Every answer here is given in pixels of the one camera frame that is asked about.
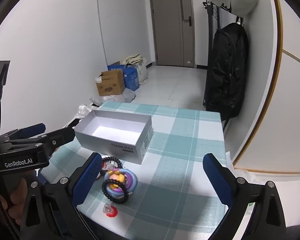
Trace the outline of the person's left hand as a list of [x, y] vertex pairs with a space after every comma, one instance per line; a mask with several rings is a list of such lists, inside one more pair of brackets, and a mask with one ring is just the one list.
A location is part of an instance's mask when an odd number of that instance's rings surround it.
[[9, 216], [15, 220], [18, 225], [21, 225], [23, 209], [25, 205], [25, 200], [28, 193], [27, 182], [24, 178], [19, 180], [18, 186], [10, 194], [10, 201], [12, 206], [8, 207], [6, 199], [0, 196], [2, 206], [5, 211], [8, 211]]

